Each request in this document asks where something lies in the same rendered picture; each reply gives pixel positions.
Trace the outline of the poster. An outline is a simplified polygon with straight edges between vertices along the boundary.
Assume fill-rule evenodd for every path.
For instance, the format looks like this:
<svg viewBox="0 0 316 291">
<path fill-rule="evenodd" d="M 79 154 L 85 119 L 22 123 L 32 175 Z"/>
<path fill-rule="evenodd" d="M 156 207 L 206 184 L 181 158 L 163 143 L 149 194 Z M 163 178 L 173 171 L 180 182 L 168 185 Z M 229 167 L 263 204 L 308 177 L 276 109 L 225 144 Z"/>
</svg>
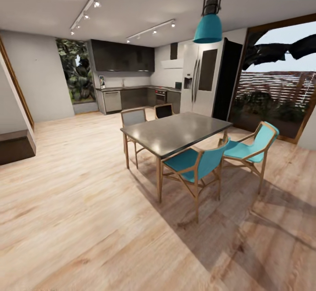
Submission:
<svg viewBox="0 0 316 291">
<path fill-rule="evenodd" d="M 104 76 L 100 75 L 99 76 L 99 81 L 100 81 L 100 89 L 107 88 L 107 87 L 105 87 Z"/>
</svg>

